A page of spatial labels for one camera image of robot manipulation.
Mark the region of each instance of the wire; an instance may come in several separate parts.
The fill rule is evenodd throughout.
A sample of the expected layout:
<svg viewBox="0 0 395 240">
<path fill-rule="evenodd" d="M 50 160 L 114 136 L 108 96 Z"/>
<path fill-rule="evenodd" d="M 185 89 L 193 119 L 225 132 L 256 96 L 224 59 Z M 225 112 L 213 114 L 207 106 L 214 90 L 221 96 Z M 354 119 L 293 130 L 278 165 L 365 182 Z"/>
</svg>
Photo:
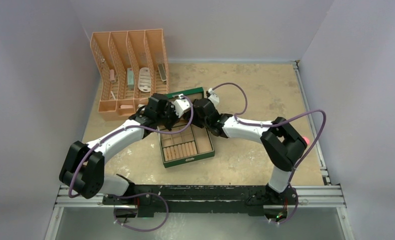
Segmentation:
<svg viewBox="0 0 395 240">
<path fill-rule="evenodd" d="M 154 227 L 154 228 L 149 228 L 149 229 L 141 229 L 141 228 L 136 228 L 136 227 L 133 227 L 133 226 L 125 225 L 125 224 L 121 223 L 121 222 L 117 219 L 116 210 L 117 210 L 118 208 L 114 208 L 114 209 L 113 209 L 113 218 L 115 219 L 115 222 L 114 222 L 114 223 L 117 223 L 117 224 L 121 225 L 122 227 L 131 229 L 131 230 L 134 230 L 134 231 L 138 231 L 138 232 L 152 232 L 152 231 L 155 231 L 155 230 L 159 229 L 160 227 L 162 227 L 162 226 L 165 224 L 165 222 L 167 221 L 168 216 L 170 215 L 170 213 L 169 213 L 169 211 L 168 211 L 168 203 L 167 203 L 167 201 L 165 201 L 165 199 L 164 199 L 163 197 L 161 197 L 160 195 L 158 195 L 158 194 L 156 194 L 156 193 L 153 193 L 153 192 L 145 192 L 145 193 L 139 193 L 139 194 L 131 195 L 131 196 L 116 196 L 116 195 L 112 195 L 112 197 L 118 198 L 118 199 L 132 199 L 132 198 L 136 198 L 136 197 L 140 197 L 140 196 L 145 196 L 145 195 L 156 196 L 156 197 L 160 198 L 160 199 L 162 200 L 163 204 L 165 205 L 165 210 L 166 210 L 166 212 L 165 212 L 165 218 L 163 219 L 163 221 L 161 222 L 161 224 L 159 224 L 158 226 L 156 226 L 156 227 Z"/>
<path fill-rule="evenodd" d="M 296 205 L 295 205 L 293 211 L 291 212 L 290 216 L 287 217 L 286 220 L 284 220 L 284 221 L 281 222 L 281 223 L 285 223 L 285 222 L 287 222 L 287 221 L 295 214 L 296 209 L 298 209 L 298 204 L 299 204 L 299 201 L 298 201 L 298 193 L 296 192 L 296 189 L 295 189 L 294 187 L 292 187 L 292 185 L 291 185 L 291 180 L 292 180 L 293 175 L 295 174 L 296 169 L 298 168 L 298 166 L 299 166 L 299 165 L 302 163 L 302 161 L 308 156 L 308 154 L 310 153 L 310 151 L 314 148 L 314 146 L 316 145 L 317 141 L 319 140 L 319 138 L 320 138 L 320 136 L 321 136 L 321 133 L 323 132 L 324 127 L 326 126 L 326 120 L 327 120 L 326 112 L 324 112 L 324 111 L 321 110 L 321 109 L 306 111 L 306 112 L 304 112 L 304 113 L 301 113 L 301 114 L 299 114 L 299 115 L 296 115 L 296 116 L 294 116 L 294 117 L 292 117 L 292 118 L 289 118 L 289 119 L 287 119 L 287 120 L 285 120 L 285 121 L 282 121 L 282 122 L 280 122 L 280 123 L 277 123 L 277 124 L 257 124 L 257 123 L 244 122 L 244 121 L 241 121 L 237 116 L 238 116 L 238 115 L 244 114 L 244 113 L 246 112 L 246 110 L 248 109 L 248 97 L 246 96 L 245 91 L 243 90 L 243 88 L 241 88 L 239 85 L 237 85 L 237 84 L 234 83 L 234 82 L 224 82 L 224 83 L 221 83 L 221 84 L 219 84 L 219 85 L 213 87 L 212 90 L 215 90 L 215 89 L 217 89 L 217 88 L 219 88 L 219 87 L 221 87 L 221 86 L 224 86 L 224 85 L 233 85 L 233 86 L 236 86 L 236 87 L 241 91 L 241 93 L 243 94 L 243 97 L 244 97 L 244 109 L 243 109 L 243 111 L 241 111 L 241 112 L 235 113 L 233 116 L 234 116 L 234 119 L 235 119 L 238 123 L 240 123 L 240 124 L 242 124 L 242 125 L 245 125 L 245 126 L 266 127 L 266 128 L 267 128 L 267 127 L 268 127 L 268 128 L 278 128 L 278 127 L 280 127 L 280 126 L 283 126 L 283 125 L 288 124 L 288 123 L 290 123 L 290 122 L 292 122 L 292 121 L 295 121 L 295 120 L 297 120 L 297 119 L 300 119 L 300 118 L 302 118 L 302 117 L 304 117 L 304 116 L 307 116 L 307 115 L 310 115 L 310 114 L 313 114 L 313 113 L 316 113 L 316 112 L 319 112 L 319 113 L 322 114 L 322 123 L 321 123 L 321 126 L 320 126 L 320 128 L 319 128 L 318 134 L 315 136 L 314 141 L 312 142 L 312 144 L 308 147 L 308 150 L 302 155 L 302 157 L 301 157 L 298 161 L 296 161 L 296 163 L 295 163 L 295 165 L 294 165 L 294 167 L 293 167 L 293 169 L 292 169 L 292 171 L 291 171 L 290 177 L 289 177 L 289 179 L 288 179 L 288 181 L 287 181 L 288 186 L 294 190 L 294 193 L 295 193 L 295 195 L 296 195 Z"/>
<path fill-rule="evenodd" d="M 181 132 L 183 132 L 184 130 L 186 130 L 191 124 L 192 124 L 192 120 L 193 120 L 193 103 L 192 101 L 186 96 L 183 95 L 184 98 L 188 101 L 188 103 L 190 104 L 190 119 L 188 120 L 188 123 L 180 130 L 178 131 L 160 131 L 157 129 L 153 129 L 147 126 L 142 126 L 142 125 L 130 125 L 127 126 L 126 128 L 120 128 L 114 132 L 111 132 L 110 134 L 108 134 L 107 136 L 105 136 L 104 138 L 102 138 L 100 140 L 100 142 L 96 143 L 94 146 L 92 146 L 90 148 L 90 150 L 84 155 L 84 157 L 81 159 L 81 161 L 79 162 L 77 168 L 75 169 L 74 175 L 72 176 L 72 180 L 71 183 L 69 184 L 69 189 L 68 189 L 68 196 L 70 198 L 76 198 L 78 197 L 80 194 L 77 193 L 75 195 L 73 195 L 73 189 L 74 189 L 74 182 L 75 179 L 77 179 L 77 176 L 80 172 L 81 167 L 83 166 L 84 162 L 86 162 L 86 160 L 89 158 L 90 154 L 92 154 L 92 152 L 94 150 L 96 150 L 96 148 L 98 148 L 99 145 L 103 144 L 104 142 L 106 142 L 107 140 L 109 140 L 110 138 L 112 138 L 113 136 L 123 132 L 123 131 L 127 131 L 127 129 L 132 129 L 132 128 L 139 128 L 139 129 L 145 129 L 154 133 L 159 133 L 159 134 L 168 134 L 168 135 L 174 135 L 174 134 L 179 134 Z"/>
</svg>

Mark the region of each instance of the gray wall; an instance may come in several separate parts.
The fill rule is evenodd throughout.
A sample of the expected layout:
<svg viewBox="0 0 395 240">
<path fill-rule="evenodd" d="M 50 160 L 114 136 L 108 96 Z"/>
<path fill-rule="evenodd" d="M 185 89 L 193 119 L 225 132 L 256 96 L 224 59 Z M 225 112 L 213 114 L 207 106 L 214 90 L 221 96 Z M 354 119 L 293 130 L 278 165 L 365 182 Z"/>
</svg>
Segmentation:
<svg viewBox="0 0 395 240">
<path fill-rule="evenodd" d="M 68 0 L 0 1 L 0 239 L 43 239 L 98 78 Z"/>
<path fill-rule="evenodd" d="M 301 59 L 333 0 L 71 0 L 87 34 L 163 28 L 171 62 Z"/>
<path fill-rule="evenodd" d="M 395 239 L 395 1 L 335 0 L 300 73 L 357 239 Z"/>
</svg>

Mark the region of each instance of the green eraser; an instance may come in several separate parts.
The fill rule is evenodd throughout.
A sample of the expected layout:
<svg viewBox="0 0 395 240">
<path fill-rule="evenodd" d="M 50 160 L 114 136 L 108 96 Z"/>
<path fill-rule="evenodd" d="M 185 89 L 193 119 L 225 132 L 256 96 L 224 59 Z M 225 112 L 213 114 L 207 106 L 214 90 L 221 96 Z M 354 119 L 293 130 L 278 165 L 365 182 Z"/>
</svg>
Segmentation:
<svg viewBox="0 0 395 240">
<path fill-rule="evenodd" d="M 127 86 L 130 90 L 134 90 L 134 73 L 132 68 L 127 68 Z"/>
</svg>

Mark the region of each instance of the purple cable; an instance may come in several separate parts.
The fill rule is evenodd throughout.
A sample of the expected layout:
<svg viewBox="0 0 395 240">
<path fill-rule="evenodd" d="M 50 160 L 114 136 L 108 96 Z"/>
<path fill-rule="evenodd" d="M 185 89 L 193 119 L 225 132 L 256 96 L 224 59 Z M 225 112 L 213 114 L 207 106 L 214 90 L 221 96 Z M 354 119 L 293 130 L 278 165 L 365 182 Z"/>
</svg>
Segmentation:
<svg viewBox="0 0 395 240">
<path fill-rule="evenodd" d="M 179 134 L 181 132 L 183 132 L 184 130 L 186 130 L 191 124 L 192 124 L 192 120 L 193 120 L 193 103 L 192 101 L 185 95 L 183 95 L 184 98 L 188 101 L 188 103 L 190 104 L 190 119 L 188 120 L 188 123 L 186 124 L 186 126 L 184 126 L 182 129 L 178 130 L 178 131 L 160 131 L 160 130 L 156 130 L 147 126 L 141 126 L 141 125 L 130 125 L 127 126 L 125 129 L 124 128 L 120 128 L 114 132 L 111 132 L 110 134 L 108 134 L 107 136 L 105 136 L 104 138 L 102 138 L 102 140 L 100 140 L 100 144 L 103 144 L 104 142 L 106 142 L 108 139 L 112 138 L 113 136 L 126 131 L 127 129 L 131 129 L 131 128 L 140 128 L 140 129 L 145 129 L 151 132 L 155 132 L 155 133 L 159 133 L 159 134 L 168 134 L 168 135 L 173 135 L 173 134 Z M 86 160 L 89 158 L 90 154 L 92 154 L 92 152 L 98 148 L 99 143 L 96 143 L 94 146 L 92 146 L 90 148 L 90 150 L 84 155 L 84 157 L 81 159 L 81 161 L 79 162 L 77 168 L 75 169 L 74 175 L 72 176 L 72 180 L 71 183 L 69 184 L 69 189 L 68 189 L 68 196 L 70 198 L 76 198 L 78 197 L 80 194 L 76 194 L 73 195 L 73 189 L 74 189 L 74 182 L 75 179 L 77 179 L 77 176 L 80 172 L 81 167 L 83 166 L 83 164 L 86 162 Z"/>
<path fill-rule="evenodd" d="M 170 213 L 168 211 L 168 203 L 167 203 L 167 201 L 165 201 L 165 199 L 163 197 L 161 197 L 160 195 L 158 195 L 156 193 L 153 193 L 153 192 L 145 192 L 145 193 L 140 193 L 140 194 L 136 194 L 136 195 L 132 195 L 132 196 L 115 196 L 115 195 L 113 195 L 113 197 L 114 198 L 118 198 L 118 199 L 132 199 L 132 198 L 145 196 L 145 195 L 156 196 L 156 197 L 160 198 L 162 200 L 163 204 L 165 205 L 166 214 L 165 214 L 165 218 L 163 219 L 161 224 L 159 224 L 158 226 L 156 226 L 154 228 L 150 228 L 150 229 L 140 229 L 140 228 L 136 228 L 136 227 L 133 227 L 133 226 L 128 226 L 128 225 L 122 224 L 117 219 L 117 215 L 116 215 L 116 212 L 115 212 L 117 210 L 116 208 L 113 210 L 113 218 L 115 219 L 115 222 L 117 224 L 125 227 L 125 228 L 131 229 L 131 230 L 134 230 L 134 231 L 138 231 L 138 232 L 152 232 L 152 231 L 155 231 L 155 230 L 159 229 L 160 227 L 162 227 L 165 224 L 165 222 L 167 221 L 168 216 L 169 216 Z"/>
<path fill-rule="evenodd" d="M 287 222 L 287 221 L 295 214 L 296 210 L 298 209 L 298 204 L 299 204 L 299 201 L 298 201 L 298 193 L 297 193 L 296 189 L 295 189 L 294 187 L 292 187 L 292 185 L 290 184 L 290 182 L 291 182 L 291 180 L 292 180 L 292 178 L 293 178 L 293 175 L 295 174 L 295 171 L 296 171 L 296 169 L 298 168 L 299 164 L 302 163 L 302 161 L 307 157 L 307 155 L 310 153 L 310 151 L 314 148 L 314 146 L 316 145 L 317 141 L 319 140 L 319 138 L 320 138 L 320 136 L 321 136 L 321 133 L 322 133 L 323 130 L 324 130 L 324 126 L 326 125 L 326 119 L 327 119 L 326 112 L 324 112 L 324 111 L 321 110 L 321 109 L 311 110 L 311 111 L 307 111 L 307 112 L 301 113 L 301 114 L 299 114 L 299 115 L 297 115 L 297 116 L 294 116 L 294 117 L 292 117 L 292 118 L 289 118 L 289 119 L 287 119 L 287 120 L 285 120 L 285 121 L 282 121 L 282 122 L 280 122 L 280 123 L 277 123 L 277 124 L 262 124 L 262 125 L 261 125 L 261 124 L 257 124 L 257 123 L 244 122 L 244 121 L 239 120 L 237 116 L 238 116 L 238 115 L 244 114 L 244 113 L 246 112 L 247 108 L 248 108 L 248 97 L 246 96 L 245 91 L 243 90 L 243 88 L 241 88 L 239 85 L 237 85 L 237 84 L 234 83 L 234 82 L 224 82 L 224 83 L 221 83 L 220 85 L 217 85 L 217 86 L 213 87 L 212 90 L 215 90 L 215 89 L 217 89 L 217 88 L 219 88 L 219 87 L 221 87 L 221 86 L 224 86 L 224 85 L 233 85 L 233 86 L 236 86 L 236 87 L 241 91 L 241 93 L 243 94 L 243 97 L 244 97 L 244 109 L 243 109 L 243 111 L 241 111 L 241 112 L 239 112 L 239 113 L 235 113 L 235 114 L 234 114 L 234 119 L 235 119 L 238 123 L 240 123 L 240 124 L 242 124 L 242 125 L 245 125 L 245 126 L 277 128 L 277 127 L 280 127 L 280 126 L 282 126 L 282 125 L 288 124 L 288 123 L 290 123 L 290 122 L 292 122 L 292 121 L 295 121 L 296 119 L 300 119 L 300 118 L 302 118 L 302 117 L 304 117 L 304 116 L 307 116 L 307 115 L 310 115 L 310 114 L 313 114 L 313 113 L 316 113 L 316 112 L 320 112 L 320 113 L 322 114 L 322 123 L 321 123 L 321 126 L 320 126 L 320 128 L 319 128 L 318 134 L 315 136 L 314 141 L 313 141 L 312 144 L 309 146 L 308 150 L 307 150 L 307 151 L 302 155 L 302 157 L 295 163 L 294 168 L 293 168 L 293 170 L 292 170 L 292 172 L 291 172 L 291 174 L 290 174 L 290 177 L 289 177 L 289 180 L 288 180 L 288 185 L 289 185 L 290 188 L 292 188 L 292 189 L 294 190 L 294 193 L 296 194 L 296 205 L 295 205 L 293 211 L 291 212 L 290 216 L 289 216 L 288 218 L 286 218 L 286 220 L 284 220 L 284 221 L 282 221 L 282 222 L 279 222 L 279 223 L 281 223 L 281 224 L 282 224 L 282 223 L 285 223 L 285 222 Z"/>
</svg>

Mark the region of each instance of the purple hose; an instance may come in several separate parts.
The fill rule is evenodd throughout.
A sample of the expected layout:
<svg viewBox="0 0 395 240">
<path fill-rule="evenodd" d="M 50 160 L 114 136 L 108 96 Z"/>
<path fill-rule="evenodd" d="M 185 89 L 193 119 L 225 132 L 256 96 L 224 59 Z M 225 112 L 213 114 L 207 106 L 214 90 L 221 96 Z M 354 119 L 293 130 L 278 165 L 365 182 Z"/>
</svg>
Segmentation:
<svg viewBox="0 0 395 240">
<path fill-rule="evenodd" d="M 168 211 L 168 203 L 167 203 L 167 201 L 165 201 L 165 199 L 162 198 L 160 195 L 155 194 L 155 193 L 153 193 L 153 192 L 145 192 L 145 193 L 140 193 L 140 194 L 136 194 L 136 195 L 132 195 L 132 196 L 115 196 L 115 195 L 113 195 L 113 197 L 114 197 L 114 198 L 118 198 L 118 199 L 132 199 L 132 198 L 136 198 L 136 197 L 140 197 L 140 196 L 145 196 L 145 195 L 153 195 L 153 196 L 156 196 L 156 197 L 160 198 L 160 199 L 162 200 L 163 204 L 165 205 L 166 214 L 165 214 L 165 218 L 163 219 L 163 221 L 161 222 L 161 224 L 159 224 L 158 226 L 156 226 L 156 227 L 154 227 L 154 228 L 150 228 L 150 229 L 140 229 L 140 228 L 128 226 L 128 225 L 125 225 L 125 224 L 121 224 L 121 222 L 118 221 L 117 215 L 116 215 L 116 213 L 115 213 L 115 211 L 117 210 L 116 208 L 113 210 L 113 218 L 115 219 L 115 222 L 116 222 L 117 224 L 119 224 L 119 225 L 125 227 L 125 228 L 131 229 L 131 230 L 134 230 L 134 231 L 138 231 L 138 232 L 152 232 L 152 231 L 155 231 L 155 230 L 159 229 L 160 227 L 162 227 L 162 226 L 165 224 L 165 222 L 167 221 L 167 219 L 168 219 L 169 211 Z"/>
<path fill-rule="evenodd" d="M 193 103 L 192 101 L 184 95 L 184 98 L 188 101 L 188 103 L 190 104 L 190 119 L 188 120 L 188 123 L 186 124 L 186 126 L 184 126 L 182 129 L 178 130 L 178 131 L 160 131 L 160 130 L 156 130 L 147 126 L 141 126 L 141 125 L 130 125 L 127 126 L 125 129 L 124 128 L 120 128 L 114 132 L 111 132 L 110 134 L 108 134 L 107 136 L 105 136 L 104 138 L 102 138 L 100 140 L 100 144 L 103 144 L 104 142 L 106 142 L 108 139 L 112 138 L 113 136 L 126 131 L 127 129 L 131 129 L 131 128 L 140 128 L 140 129 L 145 129 L 151 132 L 155 132 L 155 133 L 159 133 L 159 134 L 168 134 L 168 135 L 173 135 L 173 134 L 179 134 L 181 132 L 183 132 L 184 130 L 186 130 L 191 124 L 192 124 L 192 120 L 193 120 Z M 92 146 L 90 148 L 90 150 L 84 155 L 84 157 L 81 159 L 81 161 L 79 162 L 74 175 L 72 176 L 72 180 L 71 183 L 69 184 L 69 189 L 68 189 L 68 196 L 70 198 L 76 198 L 78 197 L 80 194 L 76 194 L 73 195 L 73 189 L 74 189 L 74 182 L 75 179 L 77 179 L 77 176 L 80 172 L 81 167 L 83 166 L 83 164 L 86 162 L 86 160 L 89 158 L 90 154 L 92 154 L 92 152 L 99 146 L 99 143 L 96 143 L 94 146 Z"/>
<path fill-rule="evenodd" d="M 299 165 L 302 163 L 302 161 L 307 157 L 307 155 L 310 153 L 310 151 L 314 148 L 314 146 L 316 145 L 317 141 L 319 140 L 319 138 L 320 138 L 320 136 L 321 136 L 321 133 L 323 132 L 324 126 L 326 125 L 326 119 L 327 119 L 326 112 L 324 112 L 324 111 L 321 110 L 321 109 L 311 110 L 311 111 L 307 111 L 307 112 L 301 113 L 301 114 L 299 114 L 299 115 L 297 115 L 297 116 L 294 116 L 294 117 L 292 117 L 292 118 L 287 119 L 286 121 L 282 121 L 282 122 L 277 123 L 277 124 L 263 124 L 262 126 L 261 126 L 261 124 L 257 124 L 257 123 L 244 122 L 244 121 L 239 120 L 237 116 L 238 116 L 238 115 L 244 114 L 244 113 L 246 112 L 247 108 L 248 108 L 248 97 L 246 96 L 245 91 L 243 90 L 243 88 L 241 88 L 239 85 L 237 85 L 237 84 L 234 83 L 234 82 L 224 82 L 224 83 L 221 83 L 220 85 L 217 85 L 217 86 L 213 87 L 212 90 L 215 90 L 215 89 L 217 89 L 217 88 L 219 88 L 219 87 L 221 87 L 221 86 L 224 86 L 224 85 L 233 85 L 233 86 L 236 86 L 236 87 L 241 91 L 241 93 L 243 94 L 243 97 L 244 97 L 244 109 L 243 109 L 243 111 L 241 111 L 241 112 L 239 112 L 239 113 L 235 113 L 235 114 L 234 114 L 234 119 L 235 119 L 238 123 L 243 124 L 243 125 L 245 125 L 245 126 L 277 128 L 277 127 L 280 127 L 280 126 L 282 126 L 282 125 L 288 124 L 288 123 L 290 123 L 290 122 L 292 122 L 292 121 L 295 121 L 296 119 L 300 119 L 300 118 L 302 118 L 302 117 L 304 117 L 304 116 L 307 116 L 307 115 L 310 115 L 310 114 L 313 114 L 313 113 L 316 113 L 316 112 L 320 112 L 320 113 L 322 114 L 322 123 L 321 123 L 321 126 L 320 126 L 320 128 L 319 128 L 318 134 L 315 136 L 314 141 L 313 141 L 312 144 L 309 146 L 308 150 L 307 150 L 307 151 L 302 155 L 302 157 L 295 163 L 294 168 L 293 168 L 293 170 L 291 171 L 291 174 L 290 174 L 290 177 L 289 177 L 289 180 L 288 180 L 288 185 L 290 186 L 290 188 L 292 188 L 292 189 L 294 190 L 294 192 L 295 192 L 295 194 L 296 194 L 296 205 L 295 205 L 293 211 L 291 212 L 290 216 L 289 216 L 288 218 L 286 218 L 284 221 L 279 222 L 280 224 L 283 224 L 283 223 L 287 222 L 290 218 L 292 218 L 292 216 L 295 214 L 296 210 L 298 209 L 298 204 L 299 204 L 299 201 L 298 201 L 298 193 L 297 193 L 296 189 L 292 187 L 292 185 L 290 184 L 290 182 L 291 182 L 291 180 L 292 180 L 292 178 L 293 178 L 293 175 L 295 174 L 295 171 L 296 171 L 296 169 L 298 168 L 298 166 L 299 166 Z"/>
</svg>

